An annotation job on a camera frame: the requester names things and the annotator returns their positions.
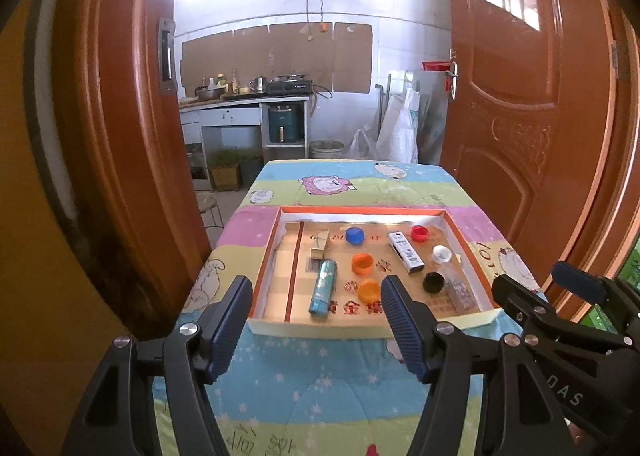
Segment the white cartoon lighter box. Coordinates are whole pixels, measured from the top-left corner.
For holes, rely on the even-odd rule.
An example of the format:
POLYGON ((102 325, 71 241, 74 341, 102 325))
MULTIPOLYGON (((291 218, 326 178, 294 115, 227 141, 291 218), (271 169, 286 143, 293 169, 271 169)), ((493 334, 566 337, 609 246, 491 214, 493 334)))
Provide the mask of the white cartoon lighter box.
POLYGON ((416 253, 410 241, 401 231, 391 231, 388 235, 390 245, 401 260, 401 264, 409 274, 422 272, 425 264, 416 253))

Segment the red bottle cap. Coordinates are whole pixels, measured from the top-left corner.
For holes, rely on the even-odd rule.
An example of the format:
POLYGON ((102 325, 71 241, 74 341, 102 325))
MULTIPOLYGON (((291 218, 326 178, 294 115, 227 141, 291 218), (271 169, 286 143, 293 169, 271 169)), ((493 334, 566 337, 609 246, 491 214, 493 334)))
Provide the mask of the red bottle cap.
POLYGON ((430 232, 423 225, 414 225, 410 229, 410 236, 415 242, 426 242, 428 237, 430 237, 430 232))

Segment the floral patterned clear box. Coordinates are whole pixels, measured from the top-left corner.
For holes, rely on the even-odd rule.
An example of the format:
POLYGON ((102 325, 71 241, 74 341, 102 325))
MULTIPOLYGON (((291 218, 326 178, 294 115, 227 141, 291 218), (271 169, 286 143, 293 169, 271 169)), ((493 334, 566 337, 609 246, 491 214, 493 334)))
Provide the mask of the floral patterned clear box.
POLYGON ((473 292, 466 286, 464 279, 450 265, 442 265, 439 268, 439 273, 444 277, 444 288, 457 314, 472 313, 477 308, 477 302, 473 292))

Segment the gold rectangular lighter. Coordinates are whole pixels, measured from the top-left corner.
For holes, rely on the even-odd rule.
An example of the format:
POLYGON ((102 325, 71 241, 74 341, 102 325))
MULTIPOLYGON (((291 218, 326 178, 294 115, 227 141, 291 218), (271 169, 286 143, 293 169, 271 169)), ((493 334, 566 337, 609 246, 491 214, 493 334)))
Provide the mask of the gold rectangular lighter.
POLYGON ((311 257, 314 260, 323 260, 326 255, 326 247, 329 242, 329 231, 327 229, 322 229, 317 234, 311 237, 311 257))

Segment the white kitchen counter cabinet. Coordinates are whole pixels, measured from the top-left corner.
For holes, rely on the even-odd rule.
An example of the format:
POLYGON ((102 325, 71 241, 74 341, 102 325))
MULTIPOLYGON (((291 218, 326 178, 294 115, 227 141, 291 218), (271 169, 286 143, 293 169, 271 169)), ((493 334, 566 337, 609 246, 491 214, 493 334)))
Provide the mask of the white kitchen counter cabinet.
POLYGON ((308 159, 310 155, 310 96, 253 97, 200 102, 179 110, 183 142, 192 169, 208 179, 208 160, 221 149, 259 153, 265 162, 308 159), (271 108, 292 107, 300 131, 293 142, 271 138, 271 108))

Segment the brown wooden door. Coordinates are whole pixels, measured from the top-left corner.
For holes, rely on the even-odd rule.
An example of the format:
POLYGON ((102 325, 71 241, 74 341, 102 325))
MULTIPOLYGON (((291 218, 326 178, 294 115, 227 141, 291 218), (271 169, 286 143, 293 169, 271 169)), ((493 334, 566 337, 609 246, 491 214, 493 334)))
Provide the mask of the brown wooden door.
POLYGON ((615 276, 639 234, 639 37, 616 0, 450 0, 442 166, 559 313, 567 261, 615 276))

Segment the dark green air fryer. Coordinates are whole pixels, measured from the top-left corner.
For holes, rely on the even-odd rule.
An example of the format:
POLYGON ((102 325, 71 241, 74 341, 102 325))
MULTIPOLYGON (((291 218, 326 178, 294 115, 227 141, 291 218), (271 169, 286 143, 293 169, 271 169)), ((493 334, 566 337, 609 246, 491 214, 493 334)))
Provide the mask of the dark green air fryer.
POLYGON ((273 143, 298 143, 303 140, 303 109, 300 104, 270 104, 269 139, 273 143))

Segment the orange rimmed cardboard tray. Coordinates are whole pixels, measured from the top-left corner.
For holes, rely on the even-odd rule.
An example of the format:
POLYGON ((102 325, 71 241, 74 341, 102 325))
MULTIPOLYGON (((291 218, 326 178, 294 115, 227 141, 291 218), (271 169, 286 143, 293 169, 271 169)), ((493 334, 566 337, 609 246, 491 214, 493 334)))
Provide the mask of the orange rimmed cardboard tray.
POLYGON ((467 242, 444 209, 366 208, 366 207, 281 207, 267 242, 262 266, 254 285, 254 301, 248 326, 256 335, 277 335, 311 339, 371 339, 390 336, 390 326, 381 301, 365 305, 358 300, 360 281, 374 279, 382 283, 396 276, 411 299, 424 303, 440 320, 450 321, 461 329, 484 326, 498 314, 492 301, 489 279, 467 242), (426 242, 415 242, 410 236, 414 225, 430 232, 426 242), (349 227, 364 231, 360 246, 345 240, 349 227), (311 237, 322 229, 329 231, 329 242, 323 260, 337 263, 337 274, 329 314, 309 314, 309 302, 319 264, 311 257, 311 237), (422 272, 409 274, 390 245, 387 235, 401 231, 425 264, 422 272), (432 259, 436 245, 448 247, 454 255, 447 264, 462 277, 473 292, 477 308, 458 315, 448 299, 446 289, 438 294, 423 290, 428 272, 439 272, 442 265, 432 259), (372 255, 374 265, 368 276, 352 272, 352 257, 357 253, 372 255))

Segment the white plastic sack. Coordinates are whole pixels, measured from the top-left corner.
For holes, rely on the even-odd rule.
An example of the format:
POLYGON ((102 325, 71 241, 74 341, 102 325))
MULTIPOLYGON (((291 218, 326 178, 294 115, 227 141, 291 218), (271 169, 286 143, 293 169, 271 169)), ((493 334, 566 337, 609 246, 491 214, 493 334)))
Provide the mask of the white plastic sack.
POLYGON ((408 87, 404 96, 392 95, 381 125, 376 149, 378 159, 399 163, 418 162, 420 93, 408 87))

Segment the brown left door leaf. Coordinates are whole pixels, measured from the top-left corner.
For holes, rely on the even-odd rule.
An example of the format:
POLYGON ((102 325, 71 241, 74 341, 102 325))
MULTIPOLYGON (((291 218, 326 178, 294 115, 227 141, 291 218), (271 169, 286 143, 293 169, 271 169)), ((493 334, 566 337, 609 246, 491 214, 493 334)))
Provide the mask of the brown left door leaf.
POLYGON ((174 326, 209 241, 180 130, 173 0, 32 0, 26 122, 51 210, 136 337, 174 326))

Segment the blue bottle cap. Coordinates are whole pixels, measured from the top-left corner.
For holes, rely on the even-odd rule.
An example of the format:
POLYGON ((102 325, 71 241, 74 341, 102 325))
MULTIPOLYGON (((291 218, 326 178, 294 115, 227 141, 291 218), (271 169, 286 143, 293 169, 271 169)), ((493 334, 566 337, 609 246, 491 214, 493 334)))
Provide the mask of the blue bottle cap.
POLYGON ((364 242, 364 231, 360 227, 349 227, 345 231, 345 240, 353 246, 360 246, 364 242))

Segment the black bottle cap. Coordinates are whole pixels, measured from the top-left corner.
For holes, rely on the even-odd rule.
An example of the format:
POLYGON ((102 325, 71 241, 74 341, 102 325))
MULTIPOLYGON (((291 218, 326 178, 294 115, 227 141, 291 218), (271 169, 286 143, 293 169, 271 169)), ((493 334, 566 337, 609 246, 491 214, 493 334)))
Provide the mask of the black bottle cap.
POLYGON ((422 281, 423 290, 429 294, 438 294, 445 286, 445 277, 439 272, 428 272, 422 281))

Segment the black gas stove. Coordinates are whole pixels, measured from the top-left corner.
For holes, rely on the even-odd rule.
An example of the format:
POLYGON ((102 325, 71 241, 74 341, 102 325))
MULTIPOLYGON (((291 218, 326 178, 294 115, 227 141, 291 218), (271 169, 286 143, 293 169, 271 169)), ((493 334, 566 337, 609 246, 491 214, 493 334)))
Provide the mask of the black gas stove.
POLYGON ((272 78, 266 87, 269 96, 307 96, 312 93, 310 78, 303 74, 280 75, 272 78))

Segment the light orange bottle cap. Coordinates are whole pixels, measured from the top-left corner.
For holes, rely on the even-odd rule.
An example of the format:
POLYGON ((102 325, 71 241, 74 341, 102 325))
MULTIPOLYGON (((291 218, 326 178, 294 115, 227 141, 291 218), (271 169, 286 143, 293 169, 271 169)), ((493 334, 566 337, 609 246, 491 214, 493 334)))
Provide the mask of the light orange bottle cap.
POLYGON ((358 283, 358 300, 365 305, 381 301, 381 284, 374 279, 366 279, 358 283))

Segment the teal lighter box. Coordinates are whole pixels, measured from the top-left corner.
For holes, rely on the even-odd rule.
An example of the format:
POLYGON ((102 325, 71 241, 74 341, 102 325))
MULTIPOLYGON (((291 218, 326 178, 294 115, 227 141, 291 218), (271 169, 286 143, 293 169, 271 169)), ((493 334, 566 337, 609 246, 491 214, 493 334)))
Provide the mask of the teal lighter box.
POLYGON ((337 263, 335 261, 323 260, 320 262, 309 302, 308 312, 310 315, 326 317, 329 314, 336 274, 337 263))

